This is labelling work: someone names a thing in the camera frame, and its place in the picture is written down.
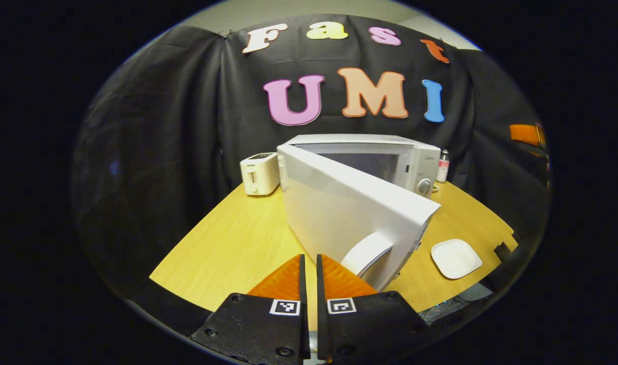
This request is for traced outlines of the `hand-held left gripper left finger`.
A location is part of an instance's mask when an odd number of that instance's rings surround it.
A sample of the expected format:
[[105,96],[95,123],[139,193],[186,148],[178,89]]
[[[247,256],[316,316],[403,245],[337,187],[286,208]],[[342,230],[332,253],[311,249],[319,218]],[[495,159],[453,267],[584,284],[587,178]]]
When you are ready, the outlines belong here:
[[231,293],[191,335],[247,365],[303,365],[310,358],[306,260],[298,254],[248,293]]

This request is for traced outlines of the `white microwave oven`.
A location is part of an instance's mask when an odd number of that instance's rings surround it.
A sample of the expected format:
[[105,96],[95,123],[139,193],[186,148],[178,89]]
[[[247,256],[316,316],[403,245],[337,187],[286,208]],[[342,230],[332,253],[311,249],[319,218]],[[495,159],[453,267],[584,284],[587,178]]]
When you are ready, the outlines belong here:
[[313,260],[326,255],[382,291],[419,247],[440,148],[378,134],[308,134],[278,146],[286,221]]

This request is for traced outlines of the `small bottle with pink label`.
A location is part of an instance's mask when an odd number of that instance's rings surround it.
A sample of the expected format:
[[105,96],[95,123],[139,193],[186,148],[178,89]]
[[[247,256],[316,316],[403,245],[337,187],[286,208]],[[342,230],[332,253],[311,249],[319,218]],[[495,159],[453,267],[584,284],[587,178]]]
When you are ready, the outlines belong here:
[[437,182],[445,183],[447,181],[449,168],[450,168],[449,152],[448,150],[443,149],[441,150],[437,174],[435,178]]

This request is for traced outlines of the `white toaster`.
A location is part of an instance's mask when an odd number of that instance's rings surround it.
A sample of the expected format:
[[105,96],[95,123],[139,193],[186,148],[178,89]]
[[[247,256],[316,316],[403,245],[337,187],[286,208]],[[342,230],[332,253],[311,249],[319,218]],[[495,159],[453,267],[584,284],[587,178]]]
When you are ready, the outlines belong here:
[[279,186],[278,154],[260,153],[241,160],[242,184],[249,196],[268,196]]

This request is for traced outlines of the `black backdrop cloth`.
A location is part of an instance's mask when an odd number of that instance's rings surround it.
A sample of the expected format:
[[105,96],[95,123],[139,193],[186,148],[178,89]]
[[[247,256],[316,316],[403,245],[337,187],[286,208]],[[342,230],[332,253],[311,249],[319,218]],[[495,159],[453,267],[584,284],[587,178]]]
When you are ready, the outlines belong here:
[[155,284],[165,255],[242,181],[239,162],[299,134],[390,134],[448,150],[448,180],[517,235],[529,263],[551,210],[548,149],[517,83],[478,49],[344,14],[233,32],[179,24],[110,76],[73,153],[86,254],[114,293],[182,331],[209,315]]

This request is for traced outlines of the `white square plate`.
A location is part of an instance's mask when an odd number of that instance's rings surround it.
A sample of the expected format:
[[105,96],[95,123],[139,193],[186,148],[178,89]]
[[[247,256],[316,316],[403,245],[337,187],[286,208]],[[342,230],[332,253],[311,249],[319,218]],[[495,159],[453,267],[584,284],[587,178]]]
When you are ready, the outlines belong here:
[[436,243],[431,250],[432,261],[446,279],[461,279],[483,265],[483,261],[468,242],[450,239]]

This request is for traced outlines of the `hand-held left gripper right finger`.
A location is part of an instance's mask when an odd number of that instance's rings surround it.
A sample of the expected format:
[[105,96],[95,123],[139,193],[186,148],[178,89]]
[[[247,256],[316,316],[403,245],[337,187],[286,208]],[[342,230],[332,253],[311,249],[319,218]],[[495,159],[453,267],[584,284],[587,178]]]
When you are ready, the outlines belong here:
[[397,291],[379,293],[326,255],[316,257],[317,353],[327,363],[393,363],[428,342],[428,325]]

